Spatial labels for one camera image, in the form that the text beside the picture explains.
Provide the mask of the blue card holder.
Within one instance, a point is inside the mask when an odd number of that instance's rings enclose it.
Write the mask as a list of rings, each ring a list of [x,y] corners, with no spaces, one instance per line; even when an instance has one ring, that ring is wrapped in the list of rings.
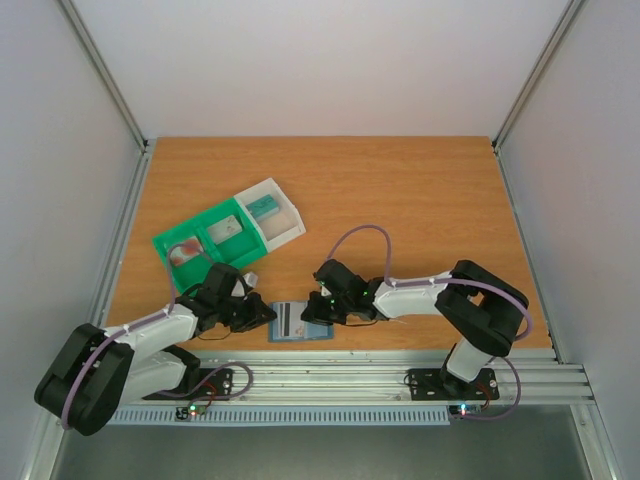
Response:
[[[317,325],[306,322],[301,314],[307,302],[287,301],[274,302],[271,309],[276,318],[268,324],[268,341],[270,343],[295,343],[309,341],[324,341],[334,338],[331,326]]]

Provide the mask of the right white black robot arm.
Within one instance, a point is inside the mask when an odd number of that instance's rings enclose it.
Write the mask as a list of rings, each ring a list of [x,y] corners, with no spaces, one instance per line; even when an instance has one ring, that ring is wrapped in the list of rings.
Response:
[[[370,322],[414,315],[445,318],[461,335],[439,373],[451,398],[473,389],[486,363],[507,357],[533,329],[527,297],[470,260],[435,276],[365,280],[330,259],[314,279],[320,289],[310,293],[301,313],[308,323],[344,325],[350,316]]]

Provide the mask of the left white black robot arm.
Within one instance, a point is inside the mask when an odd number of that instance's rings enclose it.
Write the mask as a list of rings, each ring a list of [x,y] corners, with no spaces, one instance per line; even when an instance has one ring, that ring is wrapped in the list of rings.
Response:
[[[221,325],[245,333],[274,321],[254,273],[215,263],[203,281],[155,313],[128,324],[75,328],[38,383],[35,402],[64,428],[90,436],[122,406],[146,398],[198,402],[233,398],[229,367],[202,367],[182,343]]]

